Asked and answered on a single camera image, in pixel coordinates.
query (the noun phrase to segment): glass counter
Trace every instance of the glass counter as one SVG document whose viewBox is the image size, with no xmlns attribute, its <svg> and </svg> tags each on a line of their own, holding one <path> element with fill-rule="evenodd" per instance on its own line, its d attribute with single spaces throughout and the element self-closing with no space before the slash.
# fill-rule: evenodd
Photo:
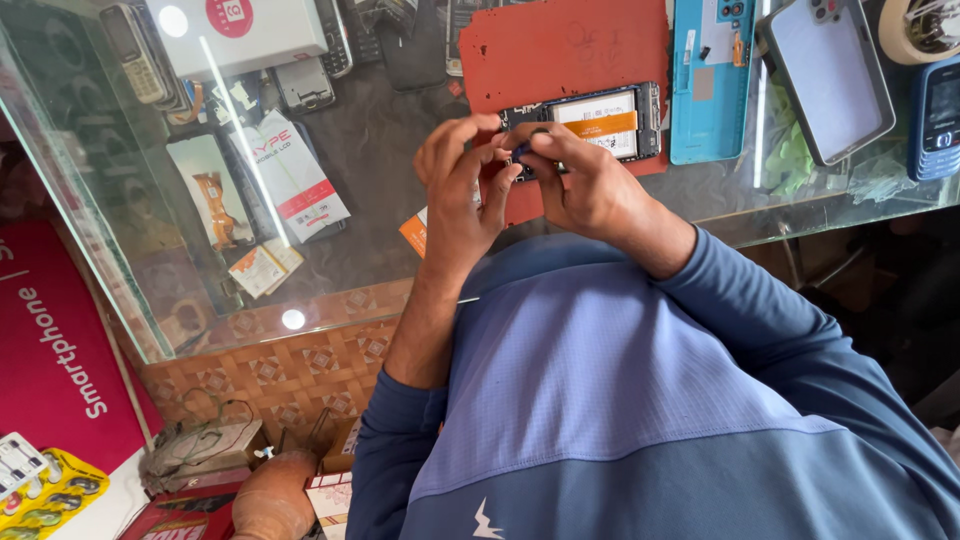
<svg viewBox="0 0 960 540">
<path fill-rule="evenodd" d="M 223 9 L 247 1 L 206 5 Z M 434 10 L 432 3 L 421 3 Z M 356 34 L 349 24 L 354 13 L 345 4 L 352 2 L 338 5 L 342 18 L 348 34 Z M 171 120 L 159 102 L 143 103 L 152 86 L 141 86 L 140 97 L 134 91 L 128 73 L 135 55 L 116 54 L 120 45 L 132 45 L 105 31 L 102 13 L 111 6 L 107 0 L 0 3 L 0 99 L 144 360 L 206 354 L 400 313 L 420 256 L 399 228 L 426 205 L 411 159 L 437 125 L 469 114 L 459 86 L 397 93 L 375 43 L 357 43 L 354 36 L 348 39 L 353 67 L 332 79 L 336 99 L 330 105 L 298 113 L 281 96 L 276 73 L 257 69 L 187 84 L 186 90 L 205 92 L 193 104 L 205 106 L 206 122 L 184 121 L 201 114 L 196 110 Z M 445 25 L 445 11 L 436 9 L 435 15 Z M 149 32 L 149 22 L 139 24 Z M 156 36 L 147 37 L 134 41 L 162 48 Z M 202 58 L 204 47 L 196 45 L 190 54 Z M 683 218 L 743 246 L 957 204 L 957 177 L 914 184 L 877 172 L 883 168 L 878 163 L 902 163 L 902 121 L 882 140 L 839 165 L 815 168 L 801 183 L 784 186 L 780 177 L 771 178 L 766 161 L 782 130 L 778 91 L 762 61 L 755 59 L 752 70 L 739 159 L 671 166 L 639 178 Z M 449 81 L 462 84 L 455 77 Z M 891 86 L 895 101 L 904 99 L 902 86 Z M 264 161 L 255 154 L 259 145 L 250 144 L 263 134 L 253 134 L 247 146 L 230 135 L 273 110 L 293 122 L 287 131 L 312 146 L 329 178 L 305 195 L 304 208 L 330 202 L 323 197 L 335 191 L 349 212 L 307 237 L 287 222 L 296 221 L 298 209 L 284 208 L 265 184 Z M 898 115 L 908 118 L 900 109 Z M 513 229 L 514 237 L 550 232 L 542 218 Z M 298 265 L 277 286 L 261 282 L 266 292 L 254 298 L 229 270 L 250 262 L 256 246 L 283 250 L 284 241 L 302 262 L 294 260 Z M 281 257 L 271 255 L 258 259 L 256 264 L 267 266 L 257 269 L 273 271 L 270 264 Z M 276 263 L 285 270 L 291 260 Z"/>
</svg>

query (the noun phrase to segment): shirt sleeve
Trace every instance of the shirt sleeve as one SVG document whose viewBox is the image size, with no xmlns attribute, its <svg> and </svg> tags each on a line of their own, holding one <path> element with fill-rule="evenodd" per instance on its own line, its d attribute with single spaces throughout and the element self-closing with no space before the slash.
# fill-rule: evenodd
<svg viewBox="0 0 960 540">
<path fill-rule="evenodd" d="M 836 320 L 804 297 L 699 228 L 684 270 L 655 285 L 801 414 L 846 427 L 935 499 L 960 501 L 960 470 L 943 447 L 880 366 L 856 353 Z"/>
<path fill-rule="evenodd" d="M 446 388 L 412 388 L 380 370 L 357 434 L 348 539 L 399 537 L 410 489 L 437 442 L 446 395 Z"/>
</svg>

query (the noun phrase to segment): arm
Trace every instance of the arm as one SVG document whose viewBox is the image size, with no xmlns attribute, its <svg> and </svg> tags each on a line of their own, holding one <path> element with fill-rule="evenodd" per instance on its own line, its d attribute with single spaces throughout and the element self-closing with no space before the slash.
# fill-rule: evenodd
<svg viewBox="0 0 960 540">
<path fill-rule="evenodd" d="M 702 230 L 687 266 L 657 286 L 801 414 L 848 428 L 960 501 L 960 470 L 832 317 Z"/>
<path fill-rule="evenodd" d="M 538 127 L 549 135 L 531 135 Z M 923 477 L 924 488 L 960 500 L 960 471 L 835 320 L 651 199 L 609 152 L 559 124 L 525 124 L 504 148 L 527 138 L 536 154 L 521 160 L 537 172 L 547 219 L 630 255 L 745 372 L 801 413 L 845 426 Z M 560 177 L 554 160 L 572 172 Z"/>
<path fill-rule="evenodd" d="M 426 257 L 377 376 L 357 436 L 348 538 L 397 538 L 410 489 L 437 441 L 446 414 L 450 338 L 460 289 L 503 230 L 507 193 L 520 166 L 500 171 L 487 203 L 472 200 L 480 167 L 504 152 L 493 144 L 464 152 L 478 131 L 499 127 L 495 114 L 444 122 L 414 167 L 427 189 Z"/>
</svg>

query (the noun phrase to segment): patterned wall panel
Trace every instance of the patterned wall panel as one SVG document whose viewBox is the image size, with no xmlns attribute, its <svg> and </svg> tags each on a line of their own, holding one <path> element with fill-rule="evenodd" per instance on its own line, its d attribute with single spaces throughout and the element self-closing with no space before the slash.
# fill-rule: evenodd
<svg viewBox="0 0 960 540">
<path fill-rule="evenodd" d="M 367 299 L 353 300 L 361 307 Z M 279 441 L 285 427 L 284 445 L 301 446 L 324 407 L 330 407 L 333 418 L 355 416 L 367 407 L 398 320 L 287 337 L 138 371 L 168 422 L 215 419 L 218 402 L 242 400 L 255 418 L 263 419 L 271 442 Z M 228 424 L 246 422 L 250 411 L 242 403 L 223 405 L 222 417 Z"/>
</svg>

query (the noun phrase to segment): blue long-sleeve shirt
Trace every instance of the blue long-sleeve shirt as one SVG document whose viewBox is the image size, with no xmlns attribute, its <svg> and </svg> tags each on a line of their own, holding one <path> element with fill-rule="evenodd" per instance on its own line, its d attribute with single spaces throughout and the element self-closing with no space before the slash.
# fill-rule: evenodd
<svg viewBox="0 0 960 540">
<path fill-rule="evenodd" d="M 379 375 L 348 538 L 960 538 L 960 471 L 879 366 L 697 234 L 664 282 L 572 235 L 485 260 L 448 388 Z"/>
</svg>

